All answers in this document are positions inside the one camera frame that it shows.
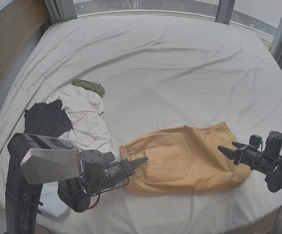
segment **patch pocket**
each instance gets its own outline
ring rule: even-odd
[[[148,182],[183,179],[189,170],[187,154],[178,146],[145,149]]]

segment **fitted sheet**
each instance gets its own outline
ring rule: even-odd
[[[0,112],[0,206],[5,206],[7,143],[23,132],[24,110],[75,78],[105,88],[100,114],[110,151],[148,132],[225,121],[239,142],[282,132],[282,71],[253,32],[191,18],[154,15],[76,19],[51,26],[14,81]],[[37,216],[57,234],[226,233],[282,205],[252,172],[240,186],[167,195],[102,194],[65,218]]]

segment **wooden headboard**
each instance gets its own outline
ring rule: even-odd
[[[43,0],[14,0],[0,10],[0,79],[48,18]]]

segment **orange-brown pants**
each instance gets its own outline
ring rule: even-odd
[[[235,150],[225,122],[207,128],[181,126],[142,135],[120,146],[122,159],[148,157],[126,189],[143,193],[225,190],[240,185],[248,166],[233,164],[217,146]]]

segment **mattress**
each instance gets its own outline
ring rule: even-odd
[[[100,116],[110,151],[145,133],[225,121],[239,142],[282,132],[282,71],[256,35],[191,18],[154,15],[76,19],[51,26],[14,81],[0,112],[0,206],[5,206],[7,143],[23,132],[24,110],[75,78],[105,88]],[[65,218],[37,216],[57,234],[226,233],[282,205],[252,172],[240,186],[167,195],[104,193]]]

